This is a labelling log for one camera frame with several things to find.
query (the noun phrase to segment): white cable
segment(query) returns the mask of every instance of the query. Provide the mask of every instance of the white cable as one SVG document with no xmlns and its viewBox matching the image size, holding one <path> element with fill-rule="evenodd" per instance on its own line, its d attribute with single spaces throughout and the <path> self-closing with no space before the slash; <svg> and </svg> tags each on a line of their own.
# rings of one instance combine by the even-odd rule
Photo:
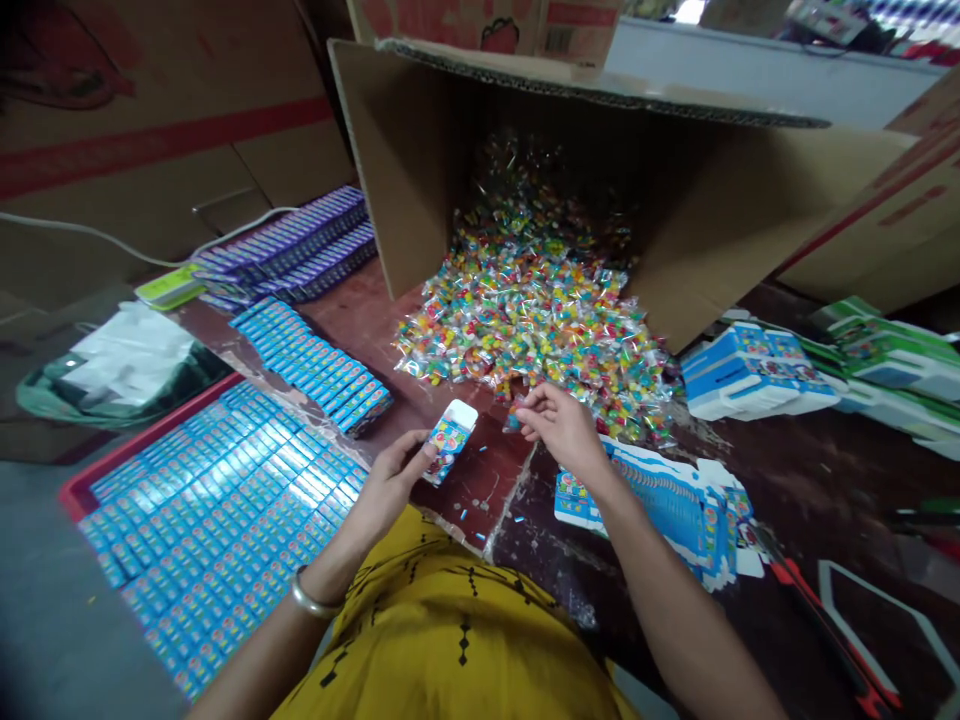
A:
<svg viewBox="0 0 960 720">
<path fill-rule="evenodd" d="M 264 215 L 258 218 L 257 220 L 254 220 L 252 223 L 248 223 L 243 227 L 238 227 L 236 230 L 232 230 L 231 232 L 228 232 L 223 237 L 218 237 L 215 240 L 211 240 L 210 242 L 204 245 L 201 245 L 192 253 L 190 253 L 189 258 L 181 262 L 168 262 L 167 260 L 158 260 L 157 258 L 149 257 L 148 255 L 144 255 L 142 252 L 140 252 L 136 248 L 130 247 L 125 242 L 123 242 L 123 240 L 119 240 L 118 238 L 115 238 L 113 235 L 108 235 L 105 232 L 97 230 L 96 228 L 87 227 L 86 225 L 77 225 L 76 223 L 65 223 L 65 222 L 60 222 L 59 220 L 41 220 L 40 218 L 28 218 L 28 217 L 24 217 L 23 215 L 13 215 L 11 213 L 5 213 L 5 212 L 0 212 L 0 220 L 8 220 L 9 222 L 18 223 L 20 225 L 29 225 L 32 227 L 45 227 L 45 228 L 51 228 L 53 230 L 69 230 L 71 232 L 81 232 L 81 233 L 87 233 L 89 235 L 96 235 L 97 237 L 101 237 L 104 240 L 107 240 L 108 242 L 112 242 L 118 248 L 120 248 L 121 250 L 125 250 L 126 252 L 130 253 L 135 258 L 137 258 L 138 260 L 143 260 L 144 262 L 148 262 L 153 265 L 160 265 L 162 267 L 179 268 L 179 267 L 184 267 L 186 265 L 189 265 L 191 262 L 193 262 L 193 258 L 195 258 L 197 255 L 202 253 L 204 250 L 207 250 L 208 248 L 212 248 L 214 245 L 219 245 L 220 243 L 224 243 L 227 240 L 231 240 L 235 238 L 237 235 L 240 235 L 241 233 L 245 233 L 247 230 L 252 230 L 253 228 L 257 227 L 258 225 L 266 221 L 268 218 L 271 218 L 274 215 L 276 215 L 277 213 L 293 212 L 294 210 L 298 210 L 298 209 L 299 208 L 295 208 L 295 207 L 273 208 L 272 210 L 269 210 L 268 212 L 264 213 Z"/>
</svg>

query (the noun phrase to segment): concrete floor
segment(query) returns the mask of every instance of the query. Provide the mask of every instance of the concrete floor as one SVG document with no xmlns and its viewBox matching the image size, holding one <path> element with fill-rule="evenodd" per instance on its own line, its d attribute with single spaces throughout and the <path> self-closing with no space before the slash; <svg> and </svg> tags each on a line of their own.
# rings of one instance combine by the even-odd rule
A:
<svg viewBox="0 0 960 720">
<path fill-rule="evenodd" d="M 57 492 L 74 467 L 0 462 L 0 717 L 169 720 L 188 707 Z M 643 716 L 673 708 L 617 668 Z"/>
</svg>

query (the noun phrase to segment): red plastic tray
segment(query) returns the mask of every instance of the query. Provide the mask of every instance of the red plastic tray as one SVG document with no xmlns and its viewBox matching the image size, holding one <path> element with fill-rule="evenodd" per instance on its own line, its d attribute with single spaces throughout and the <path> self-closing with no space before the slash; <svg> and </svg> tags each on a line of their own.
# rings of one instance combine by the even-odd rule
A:
<svg viewBox="0 0 960 720">
<path fill-rule="evenodd" d="M 240 373 L 228 375 L 216 385 L 204 390 L 190 402 L 181 405 L 163 420 L 144 430 L 130 442 L 117 448 L 102 460 L 93 463 L 83 472 L 74 475 L 60 488 L 59 493 L 60 503 L 67 509 L 70 519 L 74 522 L 79 522 L 100 507 L 100 503 L 90 491 L 91 486 L 97 480 L 104 477 L 111 470 L 120 467 L 137 453 L 150 447 L 150 445 L 175 427 L 181 425 L 184 420 L 196 415 L 227 390 L 234 385 L 240 384 L 242 381 L 243 375 Z"/>
</svg>

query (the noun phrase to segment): yellow shirt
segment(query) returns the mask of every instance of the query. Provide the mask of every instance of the yellow shirt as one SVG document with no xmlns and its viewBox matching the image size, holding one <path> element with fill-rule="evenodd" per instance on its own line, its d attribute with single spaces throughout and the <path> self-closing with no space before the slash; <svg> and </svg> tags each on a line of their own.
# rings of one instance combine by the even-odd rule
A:
<svg viewBox="0 0 960 720">
<path fill-rule="evenodd" d="M 550 595 L 408 507 L 357 573 L 323 658 L 273 717 L 637 715 Z"/>
</svg>

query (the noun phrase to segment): white plastic bag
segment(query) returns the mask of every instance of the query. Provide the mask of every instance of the white plastic bag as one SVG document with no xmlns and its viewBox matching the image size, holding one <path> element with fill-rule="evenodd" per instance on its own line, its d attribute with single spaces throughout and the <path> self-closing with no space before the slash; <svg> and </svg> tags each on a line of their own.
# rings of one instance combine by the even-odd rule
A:
<svg viewBox="0 0 960 720">
<path fill-rule="evenodd" d="M 142 303 L 120 310 L 73 346 L 86 362 L 62 380 L 84 390 L 81 406 L 105 401 L 139 407 L 164 386 L 190 354 L 193 337 Z"/>
</svg>

